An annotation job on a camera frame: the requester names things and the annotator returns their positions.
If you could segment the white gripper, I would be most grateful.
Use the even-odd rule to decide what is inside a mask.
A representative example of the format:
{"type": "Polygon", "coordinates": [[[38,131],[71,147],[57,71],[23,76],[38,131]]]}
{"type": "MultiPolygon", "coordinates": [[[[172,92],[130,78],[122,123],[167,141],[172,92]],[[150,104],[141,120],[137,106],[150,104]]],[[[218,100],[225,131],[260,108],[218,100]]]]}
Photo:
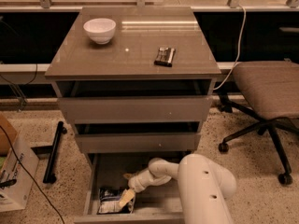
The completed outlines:
{"type": "Polygon", "coordinates": [[[128,181],[129,189],[125,189],[119,199],[119,206],[124,207],[134,197],[136,193],[145,190],[152,181],[152,174],[149,170],[142,170],[137,173],[125,173],[123,177],[128,181]]]}

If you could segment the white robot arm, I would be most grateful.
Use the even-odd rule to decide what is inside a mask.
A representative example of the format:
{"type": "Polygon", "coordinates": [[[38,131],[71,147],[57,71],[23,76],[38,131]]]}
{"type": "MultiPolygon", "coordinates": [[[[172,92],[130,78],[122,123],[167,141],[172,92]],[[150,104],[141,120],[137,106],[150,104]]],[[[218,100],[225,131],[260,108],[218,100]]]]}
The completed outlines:
{"type": "Polygon", "coordinates": [[[127,179],[129,189],[122,193],[119,207],[124,207],[147,187],[161,186],[175,179],[185,224],[234,224],[226,199],[235,194],[235,177],[203,155],[187,155],[180,163],[154,158],[146,169],[128,175],[127,179]]]}

